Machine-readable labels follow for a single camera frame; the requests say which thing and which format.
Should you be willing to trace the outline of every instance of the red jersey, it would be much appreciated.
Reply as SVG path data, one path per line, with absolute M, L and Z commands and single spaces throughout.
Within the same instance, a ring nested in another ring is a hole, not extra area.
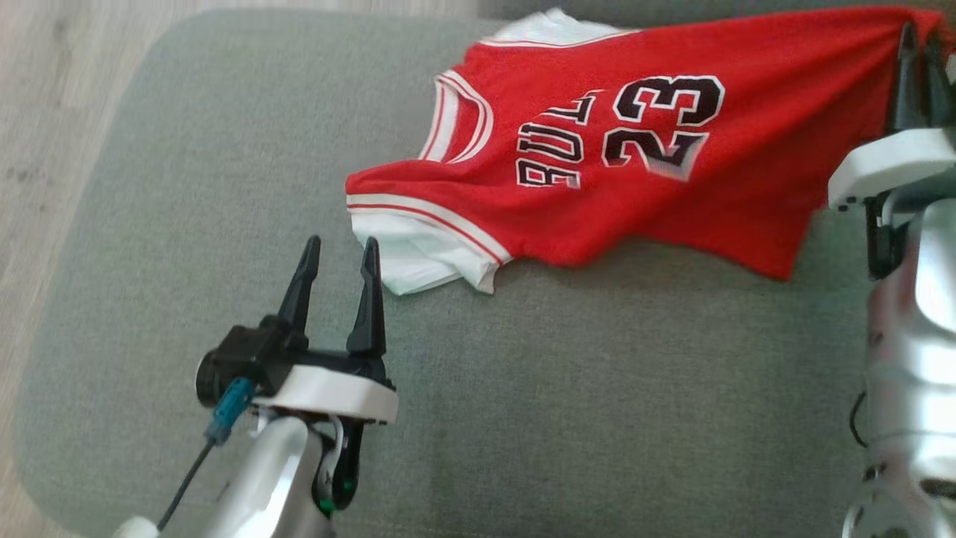
M 576 266 L 639 235 L 789 277 L 827 180 L 883 134 L 902 26 L 934 11 L 800 11 L 622 31 L 549 11 L 437 76 L 418 160 L 355 173 L 360 240 L 396 293 L 513 258 Z

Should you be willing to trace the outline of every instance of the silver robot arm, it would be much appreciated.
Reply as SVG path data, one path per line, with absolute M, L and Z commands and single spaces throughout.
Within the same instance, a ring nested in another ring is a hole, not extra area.
M 892 134 L 852 151 L 829 185 L 831 207 L 865 207 L 878 282 L 860 395 L 867 466 L 843 538 L 956 538 L 956 89 L 934 46 L 917 69 L 903 30 Z
M 247 406 L 259 419 L 246 460 L 197 536 L 332 538 L 333 514 L 349 505 L 358 488 L 365 425 L 389 424 L 397 417 L 398 395 L 381 360 L 385 332 L 378 243 L 370 238 L 365 247 L 364 286 L 344 351 L 309 349 L 304 334 L 318 252 L 318 237 L 312 237 L 277 315 L 266 316 L 258 327 L 233 327 L 197 369 L 199 400 L 216 411 L 206 431 L 209 444 L 193 471 L 213 444 L 225 441 Z M 236 387 L 245 388 L 245 399 L 236 396 Z M 114 537 L 159 536 L 180 498 L 158 525 L 133 518 Z

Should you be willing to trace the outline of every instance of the gray cushion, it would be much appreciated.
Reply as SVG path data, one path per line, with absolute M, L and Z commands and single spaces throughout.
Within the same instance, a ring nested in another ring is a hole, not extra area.
M 341 347 L 361 248 L 343 181 L 418 153 L 431 77 L 500 23 L 284 11 L 191 19 L 128 89 L 62 254 L 17 463 L 63 526 L 156 518 L 202 446 L 195 366 L 274 311 L 324 241 L 309 333 Z M 367 432 L 344 536 L 837 536 L 870 287 L 859 214 L 822 214 L 792 282 L 629 241 L 386 300 L 397 424 Z M 249 449 L 213 453 L 189 536 Z

